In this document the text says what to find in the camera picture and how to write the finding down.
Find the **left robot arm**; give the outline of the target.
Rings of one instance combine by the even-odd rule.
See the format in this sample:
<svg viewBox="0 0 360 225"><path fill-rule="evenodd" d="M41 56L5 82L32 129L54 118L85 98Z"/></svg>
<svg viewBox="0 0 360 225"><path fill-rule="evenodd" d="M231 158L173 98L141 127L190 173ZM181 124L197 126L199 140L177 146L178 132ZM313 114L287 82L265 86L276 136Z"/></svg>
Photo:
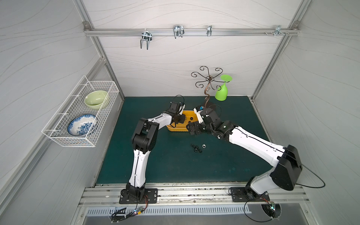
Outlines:
<svg viewBox="0 0 360 225"><path fill-rule="evenodd" d="M170 108L160 115L145 119L141 118L132 136L134 150L134 161L129 182L126 185L127 193L137 200L144 197L146 183L146 167L148 158L153 150L158 136L158 131L177 122L183 122L185 116L182 114L185 108L184 102L171 102Z"/></svg>

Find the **yellow plastic storage box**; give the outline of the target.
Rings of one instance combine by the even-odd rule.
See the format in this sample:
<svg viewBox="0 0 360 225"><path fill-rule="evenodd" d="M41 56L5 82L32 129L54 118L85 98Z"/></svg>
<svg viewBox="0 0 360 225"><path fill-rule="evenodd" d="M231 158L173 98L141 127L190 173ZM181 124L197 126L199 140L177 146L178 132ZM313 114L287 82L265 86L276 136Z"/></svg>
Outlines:
<svg viewBox="0 0 360 225"><path fill-rule="evenodd" d="M197 116L194 113L194 111L192 110L184 110L183 114L186 115L186 119L185 122L183 124L176 124L175 122L167 125L167 129L171 132L188 132L186 126L190 123L190 122L197 122Z"/></svg>

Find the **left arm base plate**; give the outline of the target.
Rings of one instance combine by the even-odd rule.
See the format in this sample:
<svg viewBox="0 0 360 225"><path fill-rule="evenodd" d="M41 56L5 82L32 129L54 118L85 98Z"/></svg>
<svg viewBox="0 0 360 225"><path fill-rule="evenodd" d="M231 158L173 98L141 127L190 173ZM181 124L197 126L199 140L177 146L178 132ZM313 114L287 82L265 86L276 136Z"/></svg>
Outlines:
<svg viewBox="0 0 360 225"><path fill-rule="evenodd" d="M157 188L130 188L121 191L119 204L155 204L158 200Z"/></svg>

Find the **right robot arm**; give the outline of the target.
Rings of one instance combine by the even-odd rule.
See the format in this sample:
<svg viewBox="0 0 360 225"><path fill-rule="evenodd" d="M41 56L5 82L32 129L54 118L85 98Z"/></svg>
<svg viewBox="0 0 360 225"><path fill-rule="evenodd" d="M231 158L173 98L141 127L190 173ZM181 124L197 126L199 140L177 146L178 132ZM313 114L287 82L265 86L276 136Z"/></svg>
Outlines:
<svg viewBox="0 0 360 225"><path fill-rule="evenodd" d="M281 188L292 191L302 172L298 150L266 141L249 133L230 121L222 121L211 108L198 106L194 108L198 120L187 125L191 135L209 133L217 139L224 139L261 157L272 168L252 177L246 184L243 194L248 200L260 198L269 190Z"/></svg>

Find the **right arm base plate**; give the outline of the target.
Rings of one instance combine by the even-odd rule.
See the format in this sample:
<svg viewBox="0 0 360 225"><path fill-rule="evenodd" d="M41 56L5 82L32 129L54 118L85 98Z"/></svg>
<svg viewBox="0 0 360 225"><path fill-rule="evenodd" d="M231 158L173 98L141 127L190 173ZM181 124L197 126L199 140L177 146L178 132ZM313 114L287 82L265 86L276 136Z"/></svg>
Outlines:
<svg viewBox="0 0 360 225"><path fill-rule="evenodd" d="M267 192L258 194L249 187L231 187L228 194L231 196L232 201L236 203L245 203L249 200L251 202L270 201Z"/></svg>

